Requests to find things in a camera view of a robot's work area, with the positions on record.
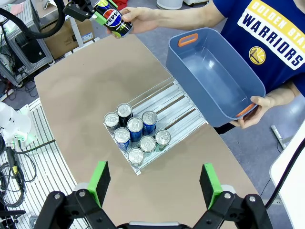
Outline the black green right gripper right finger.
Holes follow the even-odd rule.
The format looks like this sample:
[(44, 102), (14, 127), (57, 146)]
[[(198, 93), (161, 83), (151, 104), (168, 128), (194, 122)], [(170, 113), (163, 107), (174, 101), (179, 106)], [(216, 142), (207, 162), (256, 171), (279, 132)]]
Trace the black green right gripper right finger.
[(223, 190), (211, 163), (203, 164), (199, 179), (206, 212), (194, 225), (195, 229), (219, 229), (225, 221), (238, 229), (271, 229), (272, 223), (261, 197), (248, 194), (244, 198)]

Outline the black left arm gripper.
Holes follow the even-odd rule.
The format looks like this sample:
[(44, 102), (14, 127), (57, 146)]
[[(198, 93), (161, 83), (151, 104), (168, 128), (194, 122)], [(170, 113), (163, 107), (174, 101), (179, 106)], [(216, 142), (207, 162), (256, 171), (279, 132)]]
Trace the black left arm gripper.
[[(112, 0), (107, 0), (107, 2), (113, 7), (118, 7), (118, 5)], [(94, 8), (90, 0), (70, 0), (64, 7), (63, 13), (77, 19), (81, 22), (86, 19), (90, 19), (94, 15), (95, 20), (100, 25), (105, 25), (107, 20), (97, 11), (94, 12)]]

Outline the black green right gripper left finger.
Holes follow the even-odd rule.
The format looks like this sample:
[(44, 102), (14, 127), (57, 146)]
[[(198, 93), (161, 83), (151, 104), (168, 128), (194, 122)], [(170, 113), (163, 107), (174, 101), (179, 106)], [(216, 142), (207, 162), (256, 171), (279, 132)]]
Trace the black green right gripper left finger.
[(69, 195), (51, 192), (35, 223), (36, 229), (68, 229), (75, 219), (85, 219), (91, 229), (115, 229), (102, 209), (111, 177), (107, 161), (100, 161), (86, 188)]

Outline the person's right hand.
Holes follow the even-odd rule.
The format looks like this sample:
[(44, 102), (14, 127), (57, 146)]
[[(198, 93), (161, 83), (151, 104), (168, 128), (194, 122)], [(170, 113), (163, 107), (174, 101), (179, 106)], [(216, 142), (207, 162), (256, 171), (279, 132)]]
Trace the person's right hand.
[(139, 34), (152, 31), (158, 27), (160, 10), (147, 7), (126, 7), (120, 10), (125, 22), (132, 23), (132, 33)]

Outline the person's left hand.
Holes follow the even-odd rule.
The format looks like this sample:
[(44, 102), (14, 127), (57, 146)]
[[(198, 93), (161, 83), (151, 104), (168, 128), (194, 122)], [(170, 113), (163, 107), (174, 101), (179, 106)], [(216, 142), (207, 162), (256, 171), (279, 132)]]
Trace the person's left hand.
[(242, 129), (246, 129), (250, 126), (257, 124), (263, 115), (274, 105), (275, 99), (269, 96), (266, 97), (259, 97), (259, 96), (252, 96), (251, 101), (257, 104), (257, 107), (252, 110), (250, 113), (245, 115), (243, 118), (231, 121), (230, 124), (233, 126), (241, 127)]

